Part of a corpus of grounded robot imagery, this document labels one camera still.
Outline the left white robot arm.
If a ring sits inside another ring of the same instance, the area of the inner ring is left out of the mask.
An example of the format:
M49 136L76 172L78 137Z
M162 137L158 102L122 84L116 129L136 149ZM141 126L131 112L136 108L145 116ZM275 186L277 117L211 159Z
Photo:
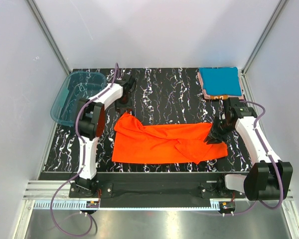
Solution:
M79 168L70 191L82 192L86 197L100 193L97 182L96 152L99 138L106 124L106 109L114 104L119 114L132 113L131 93L136 80L131 74L109 83L100 93L78 101L74 122L79 139Z

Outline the orange t-shirt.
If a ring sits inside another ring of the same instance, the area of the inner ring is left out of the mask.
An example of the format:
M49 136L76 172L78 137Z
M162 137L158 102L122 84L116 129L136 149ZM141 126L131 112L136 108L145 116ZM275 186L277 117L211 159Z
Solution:
M227 145L204 142L212 124L143 125L124 113L117 121L112 161L132 164L200 163L228 155Z

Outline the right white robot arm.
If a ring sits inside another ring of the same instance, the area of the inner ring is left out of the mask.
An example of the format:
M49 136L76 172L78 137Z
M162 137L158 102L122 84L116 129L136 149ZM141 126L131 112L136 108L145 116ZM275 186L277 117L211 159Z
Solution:
M226 174L216 185L221 197L234 191L241 192L250 201L264 203L277 200L279 204L287 197L293 167L283 162L274 152L259 125L263 114L258 115L253 107L237 97L223 101L223 114L216 117L205 138L207 144L225 142L227 135L236 131L242 138L250 155L252 168L247 175Z

